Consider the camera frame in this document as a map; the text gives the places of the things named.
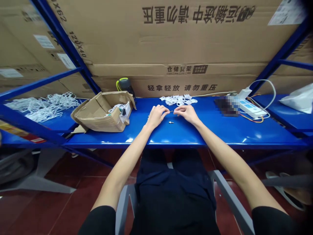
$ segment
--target chair armrest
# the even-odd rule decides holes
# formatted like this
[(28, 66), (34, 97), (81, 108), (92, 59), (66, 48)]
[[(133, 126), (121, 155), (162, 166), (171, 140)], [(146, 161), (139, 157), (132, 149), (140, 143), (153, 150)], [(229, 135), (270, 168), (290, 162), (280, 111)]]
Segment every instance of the chair armrest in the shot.
[(231, 187), (224, 179), (219, 170), (208, 172), (211, 181), (215, 180), (217, 185), (221, 189), (223, 196), (225, 197), (231, 211), (233, 212), (240, 228), (245, 235), (255, 235), (253, 222), (247, 211), (244, 209), (241, 202), (238, 200)]
[(131, 205), (135, 217), (135, 213), (138, 208), (137, 195), (135, 191), (135, 185), (125, 185), (122, 189), (120, 198), (118, 200), (116, 209), (116, 221), (115, 221), (115, 234), (124, 235), (125, 222), (127, 216), (128, 199), (130, 196)]

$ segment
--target black sleeve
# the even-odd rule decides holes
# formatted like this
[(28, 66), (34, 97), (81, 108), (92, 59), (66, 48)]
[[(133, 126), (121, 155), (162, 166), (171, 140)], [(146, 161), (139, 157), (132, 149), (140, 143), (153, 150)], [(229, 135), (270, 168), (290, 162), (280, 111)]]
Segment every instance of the black sleeve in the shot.
[(97, 207), (89, 213), (78, 235), (115, 235), (115, 217), (112, 207)]
[(296, 224), (286, 213), (272, 207), (260, 206), (252, 210), (256, 235), (295, 234)]

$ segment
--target blue shelf surface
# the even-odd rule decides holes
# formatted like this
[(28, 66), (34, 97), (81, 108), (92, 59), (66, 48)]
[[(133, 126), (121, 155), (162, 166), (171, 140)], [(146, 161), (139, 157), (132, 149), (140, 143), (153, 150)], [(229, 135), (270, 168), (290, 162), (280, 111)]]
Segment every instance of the blue shelf surface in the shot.
[[(62, 110), (63, 113), (61, 117), (56, 117), (45, 122), (40, 122), (39, 124), (50, 128), (51, 130), (59, 130), (59, 131), (68, 131), (73, 130), (78, 126), (76, 122), (71, 118), (71, 113), (75, 109), (68, 108)], [(41, 144), (35, 144), (31, 141), (25, 140), (17, 135), (8, 133), (6, 131), (0, 130), (2, 134), (2, 145), (5, 147), (16, 147), (16, 148), (48, 148), (55, 146), (52, 143), (45, 142)]]
[[(271, 118), (263, 123), (254, 123), (242, 116), (223, 117), (216, 108), (216, 97), (197, 97), (193, 104), (201, 121), (224, 142), (238, 149), (297, 149), (305, 146), (290, 132)], [(106, 133), (89, 130), (87, 133), (75, 134), (65, 146), (72, 148), (127, 148), (136, 138), (154, 105), (164, 105), (169, 110), (177, 106), (167, 106), (158, 98), (137, 99), (137, 110), (132, 110), (130, 125), (121, 133)], [(198, 131), (183, 117), (172, 112), (153, 131), (147, 143), (151, 148), (190, 148), (206, 146)]]
[[(286, 126), (287, 129), (313, 129), (313, 114), (306, 114), (299, 112), (293, 108), (283, 105), (279, 102), (285, 95), (276, 95), (276, 98), (271, 106), (267, 108), (267, 111), (271, 115)], [(273, 95), (260, 95), (255, 96), (253, 99), (261, 106), (266, 107), (272, 100)], [(307, 136), (313, 136), (313, 132), (304, 132)]]

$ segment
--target person's left hand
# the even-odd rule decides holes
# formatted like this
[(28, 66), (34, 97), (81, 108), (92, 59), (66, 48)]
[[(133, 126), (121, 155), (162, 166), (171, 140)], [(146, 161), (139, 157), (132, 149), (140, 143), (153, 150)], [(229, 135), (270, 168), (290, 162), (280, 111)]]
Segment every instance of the person's left hand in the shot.
[(151, 130), (154, 130), (169, 113), (169, 109), (165, 108), (163, 105), (158, 104), (157, 106), (153, 106), (146, 126), (151, 128)]

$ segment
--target white power strip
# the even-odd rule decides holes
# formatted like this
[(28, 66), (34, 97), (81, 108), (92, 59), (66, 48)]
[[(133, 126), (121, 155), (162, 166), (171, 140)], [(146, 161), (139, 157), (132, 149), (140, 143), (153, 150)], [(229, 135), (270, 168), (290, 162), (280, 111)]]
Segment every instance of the white power strip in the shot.
[(267, 115), (267, 112), (261, 110), (259, 107), (255, 106), (247, 100), (240, 100), (240, 109), (246, 112), (253, 119), (260, 119), (261, 117)]

